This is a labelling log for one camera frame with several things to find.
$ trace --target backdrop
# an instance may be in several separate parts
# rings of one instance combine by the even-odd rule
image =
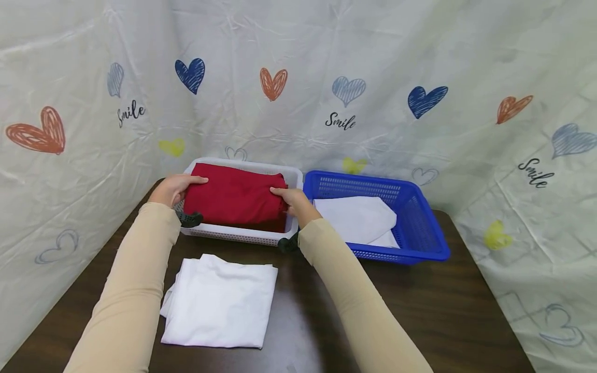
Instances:
[[[536,370],[591,370],[595,35],[594,0],[2,1],[0,366],[217,156],[414,181]]]

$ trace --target black clip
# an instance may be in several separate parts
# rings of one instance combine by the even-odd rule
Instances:
[[[297,251],[299,249],[299,233],[293,234],[290,239],[282,238],[278,241],[278,248],[283,253]]]
[[[198,212],[194,212],[192,215],[187,215],[177,211],[176,215],[179,217],[182,228],[194,228],[203,223],[203,215]]]

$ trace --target heart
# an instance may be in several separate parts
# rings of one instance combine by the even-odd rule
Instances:
[[[332,93],[344,103],[344,107],[347,107],[352,100],[365,92],[366,86],[363,79],[349,82],[345,76],[340,76],[332,84]]]
[[[288,72],[286,70],[280,70],[273,77],[269,75],[269,71],[264,67],[259,73],[259,79],[261,80],[261,88],[263,93],[269,98],[270,101],[275,101],[276,98],[282,94],[282,90],[286,85],[288,79]]]
[[[539,333],[541,338],[564,347],[576,347],[584,342],[584,335],[576,326],[570,325],[570,314],[559,304],[550,304],[545,308],[545,325],[556,324],[559,333],[556,335]]]
[[[159,148],[164,153],[178,158],[184,153],[184,140],[182,138],[175,138],[172,141],[162,140],[159,142]]]
[[[439,171],[434,168],[430,168],[425,172],[423,172],[422,168],[415,168],[412,173],[414,182],[419,186],[424,186],[431,183],[438,175]]]
[[[363,168],[365,168],[366,165],[366,159],[359,159],[355,162],[351,157],[346,157],[344,158],[344,161],[342,161],[342,170],[347,174],[358,175],[363,171]]]
[[[504,98],[500,107],[497,109],[497,124],[502,124],[514,118],[533,100],[532,96],[526,96],[516,101],[516,97],[508,96]]]
[[[41,130],[30,124],[18,123],[6,127],[6,136],[17,145],[36,152],[64,152],[66,139],[62,119],[55,108],[46,106],[41,109]]]
[[[187,69],[184,62],[176,60],[174,63],[176,75],[179,76],[180,81],[189,89],[189,91],[197,94],[199,84],[203,81],[205,75],[205,63],[201,58],[196,58],[190,62]]]
[[[228,159],[236,159],[237,161],[243,161],[243,162],[247,160],[247,151],[243,148],[234,150],[233,148],[227,146],[224,149],[224,151],[226,152],[226,156],[228,157]]]
[[[71,255],[79,246],[79,233],[66,229],[56,238],[56,246],[41,252],[35,257],[36,264],[48,264]]]
[[[512,244],[512,237],[504,234],[504,224],[496,220],[485,231],[485,246],[491,250],[499,250]]]
[[[120,86],[124,79],[124,69],[118,62],[114,62],[110,65],[110,71],[108,71],[108,93],[110,96],[120,97]]]
[[[426,94],[425,89],[421,86],[414,87],[408,95],[408,107],[413,112],[415,118],[419,119],[433,109],[442,98],[448,93],[448,87],[437,87],[430,93]]]
[[[581,154],[597,146],[597,135],[591,132],[579,132],[578,125],[570,123],[555,131],[552,144],[552,159],[563,155]]]

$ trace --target blue plastic basket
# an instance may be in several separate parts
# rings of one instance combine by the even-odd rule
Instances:
[[[303,185],[314,199],[354,196],[379,197],[396,213],[392,233],[400,249],[347,242],[358,258],[412,265],[423,260],[444,261],[450,249],[421,189],[409,181],[310,171]]]

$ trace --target beige sleeve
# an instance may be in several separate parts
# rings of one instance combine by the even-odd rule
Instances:
[[[328,221],[311,221],[298,246],[323,280],[363,373],[432,372],[353,252]]]
[[[179,231],[171,208],[157,203],[141,207],[65,372],[147,372],[168,256]]]

